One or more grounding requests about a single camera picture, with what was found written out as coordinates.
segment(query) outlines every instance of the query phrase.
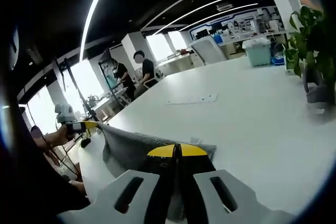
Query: light blue box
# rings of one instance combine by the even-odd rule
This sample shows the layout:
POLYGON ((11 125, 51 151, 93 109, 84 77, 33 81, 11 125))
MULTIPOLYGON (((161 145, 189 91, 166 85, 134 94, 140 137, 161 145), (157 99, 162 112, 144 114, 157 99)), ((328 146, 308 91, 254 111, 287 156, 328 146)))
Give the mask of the light blue box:
POLYGON ((253 67, 271 63, 270 44, 271 41, 266 38, 249 39, 243 42, 242 48, 246 50, 253 67))

